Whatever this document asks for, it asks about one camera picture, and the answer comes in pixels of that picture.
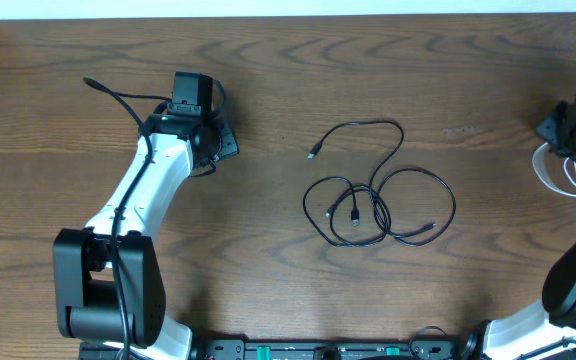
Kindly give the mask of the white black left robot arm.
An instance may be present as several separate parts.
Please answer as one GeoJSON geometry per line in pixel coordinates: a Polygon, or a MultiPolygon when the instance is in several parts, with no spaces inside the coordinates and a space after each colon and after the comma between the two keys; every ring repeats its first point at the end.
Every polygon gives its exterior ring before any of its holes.
{"type": "Polygon", "coordinates": [[[134,158],[112,196],[81,229],[54,240],[57,327],[88,345],[87,359],[197,359],[192,330],[166,313],[155,242],[183,182],[239,152],[216,79],[177,72],[170,96],[135,120],[134,158]]]}

